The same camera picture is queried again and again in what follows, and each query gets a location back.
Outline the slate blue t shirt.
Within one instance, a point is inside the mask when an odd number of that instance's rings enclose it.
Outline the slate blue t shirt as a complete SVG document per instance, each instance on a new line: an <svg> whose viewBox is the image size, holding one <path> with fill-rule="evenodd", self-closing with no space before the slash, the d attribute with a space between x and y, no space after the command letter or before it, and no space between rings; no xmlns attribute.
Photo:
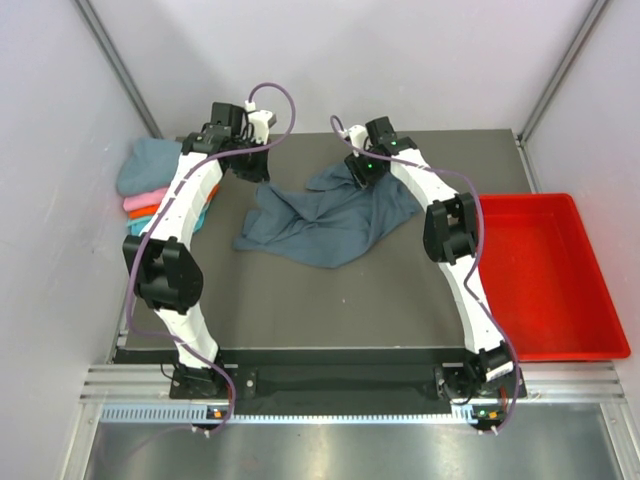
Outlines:
<svg viewBox="0 0 640 480"><path fill-rule="evenodd" d="M325 269L344 266L423 211L406 186L385 174L360 189L344 164L311 177L303 192L258 186L237 251L258 251Z"/></svg>

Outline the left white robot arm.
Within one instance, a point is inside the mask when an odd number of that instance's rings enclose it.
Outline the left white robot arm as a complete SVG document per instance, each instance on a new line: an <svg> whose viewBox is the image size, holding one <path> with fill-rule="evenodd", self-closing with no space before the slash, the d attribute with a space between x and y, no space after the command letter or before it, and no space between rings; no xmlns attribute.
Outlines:
<svg viewBox="0 0 640 480"><path fill-rule="evenodd" d="M178 167L158 211L140 235L123 243L134 294L163 321L178 351L170 397L213 399L229 393L219 346L206 326L199 301L204 275L190 243L209 196L226 171L260 183L269 178L269 141L276 116L251 101L215 102L201 130L182 141Z"/></svg>

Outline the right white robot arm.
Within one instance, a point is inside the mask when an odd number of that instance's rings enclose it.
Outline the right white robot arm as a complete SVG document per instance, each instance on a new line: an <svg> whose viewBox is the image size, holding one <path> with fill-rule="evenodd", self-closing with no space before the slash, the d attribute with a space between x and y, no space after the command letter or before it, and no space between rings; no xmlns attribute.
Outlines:
<svg viewBox="0 0 640 480"><path fill-rule="evenodd" d="M383 175L399 180L425 212L423 246L445 276L460 316L467 357L462 397L471 400L512 386L519 395L521 374L515 348L495 320L479 275L485 243L484 214L470 181L458 192L444 176L460 173L435 169L417 144L400 137L387 117L348 129L333 116L331 125L352 153L345 163L357 185L367 189Z"/></svg>

